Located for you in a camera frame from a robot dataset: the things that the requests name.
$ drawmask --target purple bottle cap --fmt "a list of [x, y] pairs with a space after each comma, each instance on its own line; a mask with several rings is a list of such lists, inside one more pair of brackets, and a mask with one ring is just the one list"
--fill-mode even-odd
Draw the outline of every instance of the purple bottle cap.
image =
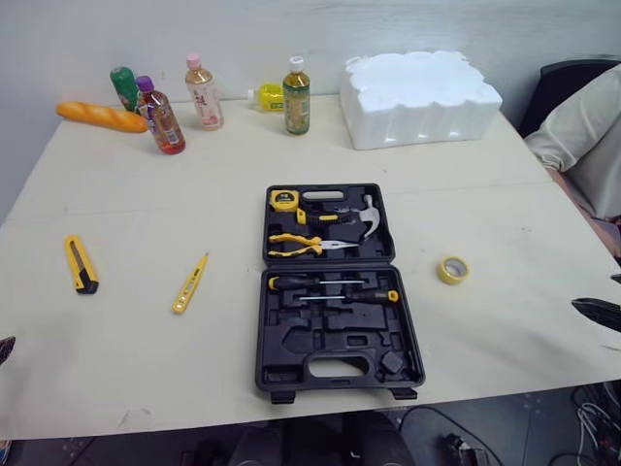
[[148, 92], [155, 89], [153, 81], [149, 76], [139, 76], [138, 78], [136, 78], [136, 85], [138, 86], [138, 89], [142, 92]]

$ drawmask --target green bottle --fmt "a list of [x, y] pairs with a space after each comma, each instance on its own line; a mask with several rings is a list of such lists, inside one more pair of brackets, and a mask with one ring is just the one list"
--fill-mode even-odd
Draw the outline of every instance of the green bottle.
[[114, 68], [110, 72], [110, 79], [113, 81], [116, 94], [120, 99], [120, 103], [125, 107], [125, 110], [135, 112], [139, 115], [138, 87], [136, 86], [132, 70], [125, 66]]
[[290, 73], [284, 77], [284, 122], [291, 134], [304, 134], [311, 125], [311, 80], [302, 71], [304, 58], [289, 58]]

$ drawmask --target black tool case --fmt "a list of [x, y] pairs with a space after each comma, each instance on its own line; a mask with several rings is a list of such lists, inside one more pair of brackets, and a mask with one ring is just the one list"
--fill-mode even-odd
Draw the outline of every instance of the black tool case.
[[[296, 212], [276, 212], [270, 205], [273, 190], [299, 193], [299, 207], [309, 216], [329, 215], [344, 209], [365, 210], [371, 195], [379, 210], [379, 225], [367, 239], [371, 223], [300, 224]], [[268, 188], [265, 204], [263, 258], [268, 266], [261, 276], [256, 384], [271, 394], [272, 403], [293, 403], [297, 390], [323, 388], [385, 388], [395, 399], [415, 399], [414, 388], [425, 373], [414, 335], [408, 301], [399, 271], [390, 265], [395, 257], [392, 237], [376, 184], [287, 185]], [[273, 235], [290, 233], [307, 238], [359, 243], [357, 248], [307, 252], [274, 257], [270, 250], [291, 251], [303, 245], [271, 244]], [[319, 281], [363, 280], [357, 284], [312, 284], [299, 289], [274, 291], [270, 280], [296, 276]], [[302, 301], [302, 296], [346, 295], [370, 288], [396, 290], [397, 302], [368, 304], [347, 300]], [[323, 376], [311, 372], [317, 359], [348, 364], [358, 375]]]

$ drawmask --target tape roll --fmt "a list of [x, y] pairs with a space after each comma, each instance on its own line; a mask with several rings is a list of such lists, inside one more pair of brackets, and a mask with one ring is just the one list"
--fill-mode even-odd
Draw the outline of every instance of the tape roll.
[[461, 283], [469, 274], [468, 264], [459, 257], [447, 257], [438, 264], [438, 278], [446, 284]]

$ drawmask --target sleeve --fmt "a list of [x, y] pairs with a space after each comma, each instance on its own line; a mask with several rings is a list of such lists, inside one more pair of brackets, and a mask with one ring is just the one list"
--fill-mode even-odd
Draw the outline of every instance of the sleeve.
[[565, 172], [621, 116], [621, 65], [582, 87], [554, 109], [526, 145], [543, 166]]

